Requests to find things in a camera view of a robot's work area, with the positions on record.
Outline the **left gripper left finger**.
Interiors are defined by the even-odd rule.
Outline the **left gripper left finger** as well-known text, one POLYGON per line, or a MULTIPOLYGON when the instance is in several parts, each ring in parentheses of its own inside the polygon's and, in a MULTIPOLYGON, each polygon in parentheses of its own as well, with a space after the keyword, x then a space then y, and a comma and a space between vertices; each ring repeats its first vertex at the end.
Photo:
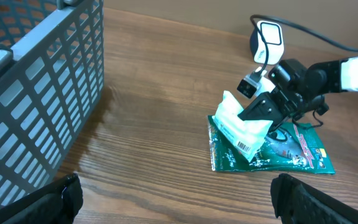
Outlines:
POLYGON ((83 206, 78 174, 68 174, 0 209, 0 223, 73 223, 83 206))

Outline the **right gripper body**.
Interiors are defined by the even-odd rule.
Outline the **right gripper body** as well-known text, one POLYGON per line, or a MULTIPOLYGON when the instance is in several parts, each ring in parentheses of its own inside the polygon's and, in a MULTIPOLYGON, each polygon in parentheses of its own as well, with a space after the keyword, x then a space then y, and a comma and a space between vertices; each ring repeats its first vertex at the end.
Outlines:
POLYGON ((308 112, 313 112, 314 115, 317 113, 322 116, 329 110, 324 95, 318 95, 312 100, 304 100, 300 94, 294 91, 275 87, 272 92, 270 92, 270 98, 277 108, 277 110, 272 113, 278 115, 278 118, 273 122, 274 124, 282 124, 289 119, 298 121, 308 112))

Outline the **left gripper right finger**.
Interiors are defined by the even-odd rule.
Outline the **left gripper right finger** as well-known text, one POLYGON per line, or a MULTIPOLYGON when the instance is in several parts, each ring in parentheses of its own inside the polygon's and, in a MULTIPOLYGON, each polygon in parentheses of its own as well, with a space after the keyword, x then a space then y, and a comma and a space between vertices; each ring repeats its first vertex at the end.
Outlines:
POLYGON ((270 195, 282 223, 358 223, 358 210, 289 174, 272 180, 270 195))

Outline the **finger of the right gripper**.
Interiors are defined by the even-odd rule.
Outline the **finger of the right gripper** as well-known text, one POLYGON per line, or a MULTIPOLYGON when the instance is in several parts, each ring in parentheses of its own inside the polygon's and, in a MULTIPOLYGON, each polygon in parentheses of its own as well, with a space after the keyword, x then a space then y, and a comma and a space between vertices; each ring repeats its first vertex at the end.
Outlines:
POLYGON ((287 116, 280 111, 273 94, 261 93, 246 109, 237 115, 243 121, 269 120, 273 121, 272 128, 276 128, 287 120, 287 116))

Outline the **light green wipes packet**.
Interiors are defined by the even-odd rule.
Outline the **light green wipes packet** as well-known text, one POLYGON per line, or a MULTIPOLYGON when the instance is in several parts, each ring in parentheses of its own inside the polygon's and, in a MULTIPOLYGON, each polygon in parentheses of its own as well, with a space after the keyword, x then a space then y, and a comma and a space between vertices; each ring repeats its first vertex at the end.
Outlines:
POLYGON ((250 162, 264 144, 273 121, 266 119, 243 121, 238 117, 243 111, 244 108, 234 95, 224 90, 223 100, 218 104, 212 119, 229 143, 250 162))

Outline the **green 3M gloves packet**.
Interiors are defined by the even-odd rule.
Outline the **green 3M gloves packet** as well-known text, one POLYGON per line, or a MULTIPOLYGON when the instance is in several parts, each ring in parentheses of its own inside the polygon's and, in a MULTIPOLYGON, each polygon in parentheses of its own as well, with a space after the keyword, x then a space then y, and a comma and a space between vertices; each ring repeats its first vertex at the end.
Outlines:
POLYGON ((208 116, 211 169, 216 172, 285 171, 335 174, 331 158, 314 128, 284 123, 265 138, 251 161, 225 138, 208 116))

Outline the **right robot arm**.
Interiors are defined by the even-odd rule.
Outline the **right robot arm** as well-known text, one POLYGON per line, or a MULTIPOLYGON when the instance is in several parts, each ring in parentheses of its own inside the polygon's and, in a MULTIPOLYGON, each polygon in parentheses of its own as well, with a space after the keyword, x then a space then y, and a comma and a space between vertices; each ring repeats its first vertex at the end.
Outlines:
POLYGON ((273 88, 262 83, 262 76, 252 72, 241 80, 238 91, 256 99, 238 114, 239 119, 271 120, 271 131, 284 122, 306 127, 298 121, 308 112, 314 119, 329 110, 324 96, 328 93, 358 91, 358 57, 313 64, 305 67, 296 59, 281 60, 268 73, 273 88))

